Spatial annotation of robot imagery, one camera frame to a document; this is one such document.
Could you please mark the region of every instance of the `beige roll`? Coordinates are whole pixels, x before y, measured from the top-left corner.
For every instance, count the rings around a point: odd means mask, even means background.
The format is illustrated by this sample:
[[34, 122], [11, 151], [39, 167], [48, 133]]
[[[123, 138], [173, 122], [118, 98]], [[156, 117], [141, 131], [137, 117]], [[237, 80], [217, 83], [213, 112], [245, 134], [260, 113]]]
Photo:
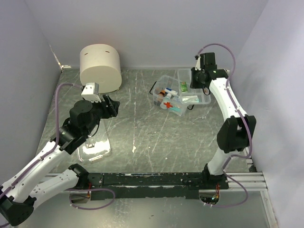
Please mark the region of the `beige roll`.
[[109, 93], [122, 84], [120, 60], [115, 48], [106, 44], [93, 44], [80, 52], [80, 81], [99, 84], [99, 93]]

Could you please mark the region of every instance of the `white wall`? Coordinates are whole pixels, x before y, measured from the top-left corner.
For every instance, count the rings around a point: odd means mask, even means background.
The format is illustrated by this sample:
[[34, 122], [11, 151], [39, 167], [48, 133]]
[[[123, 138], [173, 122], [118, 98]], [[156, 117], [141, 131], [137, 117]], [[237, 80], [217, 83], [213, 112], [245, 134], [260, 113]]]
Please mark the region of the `white wall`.
[[[115, 47], [124, 67], [191, 67], [211, 42], [238, 54], [267, 0], [26, 0], [59, 61], [87, 45]], [[221, 67], [229, 54], [214, 48]]]
[[270, 0], [237, 59], [232, 86], [257, 119], [253, 159], [281, 228], [303, 227], [304, 2]]
[[0, 0], [0, 184], [34, 158], [59, 75], [24, 0]]

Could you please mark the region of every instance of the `clear plastic container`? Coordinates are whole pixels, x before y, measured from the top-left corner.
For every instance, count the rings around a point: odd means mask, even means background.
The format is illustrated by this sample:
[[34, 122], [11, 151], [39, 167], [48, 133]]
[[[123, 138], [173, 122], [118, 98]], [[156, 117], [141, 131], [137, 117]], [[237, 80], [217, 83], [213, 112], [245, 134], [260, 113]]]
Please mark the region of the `clear plastic container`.
[[92, 131], [92, 137], [77, 148], [77, 156], [82, 164], [95, 163], [110, 155], [111, 147], [104, 121], [99, 122]]
[[[207, 105], [211, 102], [210, 95], [205, 95], [203, 89], [191, 89], [191, 70], [179, 69], [177, 71], [179, 81], [180, 102], [184, 105]], [[181, 82], [187, 83], [187, 92], [181, 91]]]
[[[159, 93], [166, 88], [176, 91], [177, 95], [172, 95], [171, 97], [159, 95]], [[173, 77], [163, 75], [153, 87], [153, 103], [160, 108], [167, 109], [169, 112], [183, 116], [188, 105], [181, 103], [179, 93], [179, 81]]]

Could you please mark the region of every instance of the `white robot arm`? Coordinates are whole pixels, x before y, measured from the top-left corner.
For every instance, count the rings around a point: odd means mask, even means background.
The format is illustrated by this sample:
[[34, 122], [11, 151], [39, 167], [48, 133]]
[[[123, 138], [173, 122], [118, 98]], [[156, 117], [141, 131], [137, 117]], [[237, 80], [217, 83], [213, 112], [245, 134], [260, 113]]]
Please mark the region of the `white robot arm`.
[[227, 71], [217, 69], [214, 53], [203, 53], [196, 56], [197, 63], [191, 69], [192, 88], [202, 88], [203, 91], [210, 91], [216, 98], [222, 111], [224, 124], [217, 137], [218, 146], [214, 157], [208, 163], [210, 175], [218, 176], [223, 174], [223, 165], [228, 157], [233, 154], [239, 154], [248, 145], [248, 134], [240, 114], [246, 120], [251, 136], [253, 135], [256, 119], [254, 116], [248, 116], [245, 110], [238, 103], [228, 80]]
[[84, 100], [75, 103], [70, 117], [60, 127], [59, 144], [56, 135], [42, 151], [18, 174], [0, 186], [0, 212], [12, 226], [25, 221], [43, 202], [69, 189], [83, 189], [87, 184], [88, 172], [78, 164], [71, 165], [62, 174], [39, 183], [60, 161], [72, 154], [83, 144], [101, 119], [117, 116], [119, 102], [108, 96], [98, 95], [98, 84], [88, 83], [82, 91]]

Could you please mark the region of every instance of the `marbled surface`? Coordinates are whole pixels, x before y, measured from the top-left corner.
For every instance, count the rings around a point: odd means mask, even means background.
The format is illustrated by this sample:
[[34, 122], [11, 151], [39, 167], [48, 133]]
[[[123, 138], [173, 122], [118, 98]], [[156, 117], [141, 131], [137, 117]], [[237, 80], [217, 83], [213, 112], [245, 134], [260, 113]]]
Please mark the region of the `marbled surface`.
[[[177, 78], [177, 71], [122, 70], [119, 91], [109, 96], [120, 101], [118, 116], [104, 120], [112, 154], [93, 164], [83, 165], [89, 172], [197, 172], [202, 171], [216, 149], [216, 136], [223, 124], [214, 97], [208, 105], [197, 105], [179, 117], [153, 104], [149, 90], [162, 75]], [[80, 84], [79, 69], [65, 69], [59, 83]], [[74, 103], [81, 100], [79, 90], [63, 87], [59, 99], [59, 124], [68, 118]], [[55, 110], [52, 104], [38, 147], [43, 148], [55, 132]], [[52, 173], [63, 172], [80, 163], [76, 152], [62, 161]], [[234, 159], [229, 172], [248, 171], [245, 160]]]

